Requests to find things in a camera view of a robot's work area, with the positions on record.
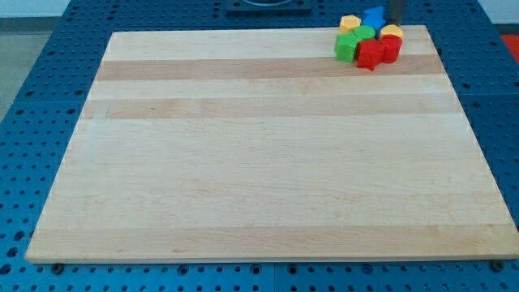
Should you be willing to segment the dark grey cylindrical end effector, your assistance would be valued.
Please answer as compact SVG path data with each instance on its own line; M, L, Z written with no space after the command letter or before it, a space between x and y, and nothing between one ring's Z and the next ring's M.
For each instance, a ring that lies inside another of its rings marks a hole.
M399 26L402 22L407 0L388 0L384 18L387 24Z

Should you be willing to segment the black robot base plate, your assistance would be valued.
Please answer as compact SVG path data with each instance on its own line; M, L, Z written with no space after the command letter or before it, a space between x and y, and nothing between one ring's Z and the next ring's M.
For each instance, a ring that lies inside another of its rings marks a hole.
M227 14L311 12L312 0L225 0Z

